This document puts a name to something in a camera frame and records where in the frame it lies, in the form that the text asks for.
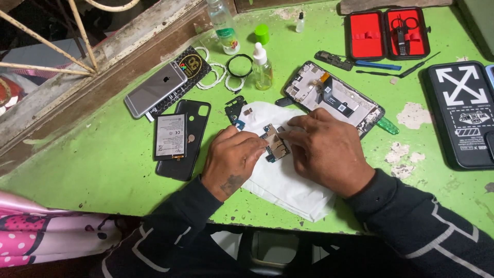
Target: white cloth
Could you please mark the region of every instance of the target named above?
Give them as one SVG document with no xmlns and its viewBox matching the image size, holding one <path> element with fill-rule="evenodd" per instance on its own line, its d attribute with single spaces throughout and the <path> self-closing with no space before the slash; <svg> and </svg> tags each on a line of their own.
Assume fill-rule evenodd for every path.
<svg viewBox="0 0 494 278">
<path fill-rule="evenodd" d="M 244 111 L 250 108 L 252 112 L 247 116 L 244 115 Z M 239 120 L 246 124 L 244 131 L 260 136 L 265 133 L 263 127 L 269 124 L 275 129 L 283 126 L 287 131 L 292 130 L 293 128 L 287 125 L 287 121 L 294 116 L 304 114 L 301 110 L 256 101 L 242 107 Z M 265 153 L 261 156 L 251 178 L 242 185 L 242 188 L 312 222 L 323 218 L 331 211 L 335 200 L 334 193 L 297 175 L 293 168 L 292 154 L 274 163 L 265 159 L 267 155 L 268 153 Z"/>
</svg>

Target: green table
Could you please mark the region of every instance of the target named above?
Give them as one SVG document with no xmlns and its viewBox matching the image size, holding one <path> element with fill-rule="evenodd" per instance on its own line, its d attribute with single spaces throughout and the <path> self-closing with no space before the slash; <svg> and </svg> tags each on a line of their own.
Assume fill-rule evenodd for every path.
<svg viewBox="0 0 494 278">
<path fill-rule="evenodd" d="M 306 15 L 306 27 L 304 33 L 298 34 L 294 31 L 294 19 L 301 8 Z M 432 52 L 442 51 L 428 65 L 454 62 L 463 56 L 487 64 L 455 14 L 457 11 L 453 12 L 449 7 L 424 9 L 427 25 L 432 26 L 429 35 Z M 265 23 L 270 28 L 271 40 L 266 49 L 274 65 L 275 84 L 262 92 L 247 82 L 241 95 L 248 102 L 274 103 L 283 97 L 282 88 L 287 80 L 305 61 L 313 60 L 317 51 L 345 53 L 343 18 L 337 15 L 331 2 L 254 11 L 240 14 L 235 20 L 241 34 L 241 52 L 249 55 L 253 50 L 253 42 L 249 41 L 252 35 L 249 34 L 255 26 Z M 221 48 L 212 31 L 205 33 L 201 42 L 209 48 L 213 61 L 224 64 L 229 58 L 220 53 Z M 406 69 L 416 63 L 403 61 L 398 64 Z M 400 128 L 399 135 L 393 136 L 376 127 L 362 140 L 365 155 L 372 166 L 388 173 L 392 167 L 413 166 L 411 175 L 404 182 L 434 193 L 444 206 L 494 236 L 494 193 L 486 193 L 484 188 L 494 182 L 494 172 L 452 171 L 443 161 L 432 124 L 424 123 L 419 129 L 398 124 L 397 115 L 407 102 L 421 104 L 427 109 L 418 72 L 392 85 L 389 77 L 360 75 L 322 62 L 318 64 L 381 104 L 386 109 L 386 117 Z M 146 118 L 133 120 L 123 104 L 124 96 L 154 71 L 156 69 L 129 84 L 47 150 L 1 177 L 0 188 L 47 207 L 138 216 L 151 212 L 172 192 L 185 185 L 155 174 L 153 124 Z M 212 79 L 212 74 L 208 75 L 204 84 L 210 84 Z M 194 88 L 185 95 L 185 99 L 206 101 L 212 105 L 195 174 L 201 172 L 206 142 L 229 124 L 224 103 L 233 98 L 232 92 L 222 83 L 208 91 Z M 398 161 L 388 163 L 386 155 L 394 142 L 410 145 L 409 152 Z M 425 155 L 425 159 L 411 162 L 414 152 Z M 224 224 L 320 232 L 356 233 L 361 229 L 341 200 L 323 220 L 310 223 L 242 189 L 228 199 L 211 220 Z"/>
</svg>

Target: white dropper cap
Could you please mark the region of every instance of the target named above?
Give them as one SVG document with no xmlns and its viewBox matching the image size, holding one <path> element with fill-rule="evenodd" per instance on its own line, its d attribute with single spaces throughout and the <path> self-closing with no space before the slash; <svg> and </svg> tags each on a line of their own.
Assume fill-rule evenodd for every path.
<svg viewBox="0 0 494 278">
<path fill-rule="evenodd" d="M 268 57 L 266 56 L 266 50 L 262 48 L 261 43 L 255 43 L 253 56 L 254 56 L 254 63 L 258 66 L 264 65 L 268 61 Z"/>
</svg>

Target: red tool case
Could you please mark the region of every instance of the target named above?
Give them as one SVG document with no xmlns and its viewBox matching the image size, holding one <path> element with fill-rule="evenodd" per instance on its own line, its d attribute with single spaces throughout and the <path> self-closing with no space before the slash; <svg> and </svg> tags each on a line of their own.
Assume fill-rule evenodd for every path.
<svg viewBox="0 0 494 278">
<path fill-rule="evenodd" d="M 354 12 L 345 18 L 345 28 L 347 51 L 354 60 L 414 60 L 430 54 L 430 27 L 425 26 L 419 7 Z"/>
</svg>

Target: black sleeve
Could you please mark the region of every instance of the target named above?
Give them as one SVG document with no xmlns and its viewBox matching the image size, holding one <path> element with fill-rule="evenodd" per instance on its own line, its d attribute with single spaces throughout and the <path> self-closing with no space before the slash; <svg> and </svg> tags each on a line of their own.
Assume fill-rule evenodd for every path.
<svg viewBox="0 0 494 278">
<path fill-rule="evenodd" d="M 435 197 L 381 169 L 346 202 L 365 229 L 432 277 L 494 275 L 494 240 Z"/>
<path fill-rule="evenodd" d="M 141 227 L 119 243 L 92 277 L 162 276 L 222 204 L 197 176 L 145 216 Z"/>
</svg>

